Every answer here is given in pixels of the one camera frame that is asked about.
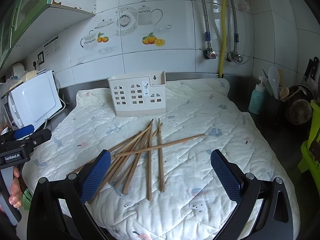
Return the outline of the person's left hand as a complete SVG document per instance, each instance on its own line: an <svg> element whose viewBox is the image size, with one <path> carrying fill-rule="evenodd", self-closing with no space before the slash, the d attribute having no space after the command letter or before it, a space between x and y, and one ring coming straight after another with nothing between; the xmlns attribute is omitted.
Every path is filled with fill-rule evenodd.
<svg viewBox="0 0 320 240"><path fill-rule="evenodd" d="M13 170L13 182L10 188L10 196L9 196L9 203L14 207L14 208L19 208L22 206L22 196L23 193L20 188L20 184L18 181L18 178L20 176L18 169L15 167Z"/></svg>

